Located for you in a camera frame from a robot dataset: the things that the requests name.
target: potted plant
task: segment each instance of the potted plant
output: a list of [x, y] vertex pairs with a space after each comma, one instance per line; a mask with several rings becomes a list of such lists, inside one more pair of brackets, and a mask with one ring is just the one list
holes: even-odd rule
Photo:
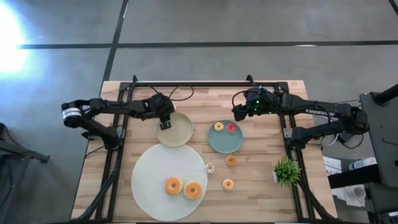
[[291, 187], [300, 180], [300, 169], [296, 167], [291, 159], [282, 159], [274, 166], [273, 171], [276, 175], [276, 181], [281, 187]]

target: round placemat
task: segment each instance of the round placemat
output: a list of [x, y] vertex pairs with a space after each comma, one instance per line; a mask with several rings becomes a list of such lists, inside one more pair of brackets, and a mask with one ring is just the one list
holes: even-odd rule
[[[181, 192], [171, 196], [165, 191], [168, 177], [178, 177], [183, 186], [190, 181], [200, 183], [200, 199], [190, 200]], [[191, 214], [205, 196], [207, 173], [200, 155], [190, 146], [152, 146], [139, 158], [131, 176], [131, 189], [138, 206], [152, 218], [172, 222]]]
[[160, 130], [157, 126], [156, 137], [166, 146], [178, 147], [189, 141], [193, 133], [193, 124], [185, 114], [174, 112], [170, 115], [171, 128]]
[[[241, 128], [232, 121], [222, 120], [217, 122], [223, 123], [224, 129], [221, 131], [216, 131], [214, 130], [215, 123], [211, 125], [207, 135], [207, 140], [209, 142], [209, 145], [215, 151], [224, 154], [232, 153], [238, 150], [243, 143], [243, 133], [241, 131]], [[235, 124], [236, 126], [235, 132], [230, 133], [227, 131], [226, 126], [229, 123]]]

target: wooden table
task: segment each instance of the wooden table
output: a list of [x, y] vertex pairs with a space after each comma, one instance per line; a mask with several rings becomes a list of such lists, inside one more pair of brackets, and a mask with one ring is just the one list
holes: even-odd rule
[[[120, 82], [105, 82], [101, 97], [116, 100]], [[288, 81], [291, 94], [307, 99], [304, 82]], [[173, 87], [157, 87], [158, 91], [168, 95]], [[205, 163], [216, 166], [216, 172], [208, 175], [205, 197], [199, 207], [178, 222], [294, 222], [297, 216], [291, 189], [281, 188], [272, 178], [272, 166], [285, 157], [280, 120], [277, 115], [247, 117], [238, 124], [243, 130], [244, 142], [234, 152], [238, 159], [235, 167], [225, 164], [226, 155], [212, 150], [207, 142], [209, 127], [221, 119], [233, 120], [231, 97], [247, 87], [195, 87], [195, 94], [187, 101], [174, 101], [177, 111], [186, 114], [194, 123], [194, 132], [187, 143], [198, 152]], [[185, 98], [189, 88], [178, 89], [172, 98]], [[148, 87], [134, 89], [133, 99], [148, 98], [154, 91]], [[236, 104], [244, 101], [243, 96], [236, 97]], [[313, 126], [312, 116], [300, 114], [295, 117], [297, 126]], [[96, 120], [108, 126], [113, 115], [101, 114]], [[118, 184], [118, 194], [114, 211], [114, 222], [155, 222], [135, 203], [131, 192], [131, 173], [140, 155], [159, 141], [155, 136], [158, 119], [142, 122], [129, 120], [123, 163]], [[102, 146], [101, 141], [89, 143], [88, 152]], [[89, 155], [84, 163], [80, 184], [76, 195], [72, 218], [78, 217], [98, 193], [103, 174], [106, 151], [100, 150]], [[310, 188], [333, 216], [336, 208], [326, 176], [321, 151], [317, 146], [308, 145], [303, 150]], [[225, 179], [235, 182], [231, 191], [223, 190]], [[300, 191], [304, 216], [307, 214], [303, 193]], [[109, 194], [104, 204], [108, 208]]]

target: concrete floor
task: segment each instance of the concrete floor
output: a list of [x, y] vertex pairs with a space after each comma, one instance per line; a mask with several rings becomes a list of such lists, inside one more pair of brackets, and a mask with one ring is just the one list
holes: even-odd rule
[[[70, 217], [87, 141], [62, 123], [60, 105], [98, 96], [109, 49], [12, 50], [12, 44], [111, 43], [122, 0], [0, 1], [0, 122], [31, 149], [32, 161], [8, 223]], [[388, 0], [132, 0], [120, 43], [398, 40]], [[309, 98], [355, 100], [398, 82], [398, 46], [119, 49], [110, 80], [305, 80]], [[366, 137], [355, 150], [372, 156]], [[338, 204], [339, 217], [366, 222]]]

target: donut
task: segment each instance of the donut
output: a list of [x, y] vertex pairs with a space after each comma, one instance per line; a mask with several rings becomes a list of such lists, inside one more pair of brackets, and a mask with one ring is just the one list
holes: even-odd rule
[[184, 195], [188, 199], [199, 199], [201, 196], [201, 185], [198, 182], [189, 182], [185, 184]]
[[234, 123], [229, 123], [229, 124], [226, 126], [226, 129], [227, 129], [229, 132], [233, 133], [233, 132], [235, 132], [235, 130], [236, 130], [236, 126], [235, 126]]
[[178, 195], [182, 188], [182, 183], [179, 178], [169, 177], [166, 179], [165, 189], [169, 195]]
[[235, 166], [237, 161], [236, 161], [236, 157], [234, 156], [227, 156], [227, 158], [225, 159], [225, 162], [227, 165], [229, 166]]
[[212, 174], [214, 173], [214, 170], [216, 169], [216, 167], [214, 166], [214, 164], [206, 164], [206, 172], [208, 174]]
[[224, 129], [223, 123], [217, 122], [217, 123], [214, 124], [214, 130], [221, 131], [222, 129]]
[[234, 182], [232, 182], [232, 180], [226, 179], [223, 182], [223, 188], [225, 190], [232, 190], [232, 188], [234, 187]]

